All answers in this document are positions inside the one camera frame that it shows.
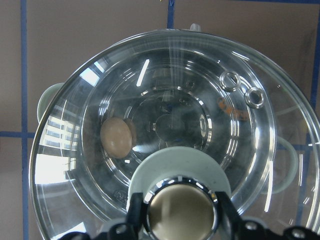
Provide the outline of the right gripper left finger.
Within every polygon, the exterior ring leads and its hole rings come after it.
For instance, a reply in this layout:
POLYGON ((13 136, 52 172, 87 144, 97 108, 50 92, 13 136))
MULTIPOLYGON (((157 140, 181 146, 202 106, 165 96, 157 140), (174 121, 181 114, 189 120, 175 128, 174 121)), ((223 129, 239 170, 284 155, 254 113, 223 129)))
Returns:
POLYGON ((139 232, 143 226, 146 204, 142 192, 133 193, 128 201, 126 223, 129 226, 129 232, 132 240, 139 239, 139 232))

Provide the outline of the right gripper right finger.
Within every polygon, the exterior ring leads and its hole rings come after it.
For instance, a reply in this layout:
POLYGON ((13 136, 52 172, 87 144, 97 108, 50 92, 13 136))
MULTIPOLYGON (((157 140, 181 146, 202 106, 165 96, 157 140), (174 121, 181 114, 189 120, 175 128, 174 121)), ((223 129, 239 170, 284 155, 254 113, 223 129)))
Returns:
POLYGON ((238 214, 228 194, 224 191, 216 191, 219 224, 218 233, 222 240, 243 240, 243 219, 238 214))

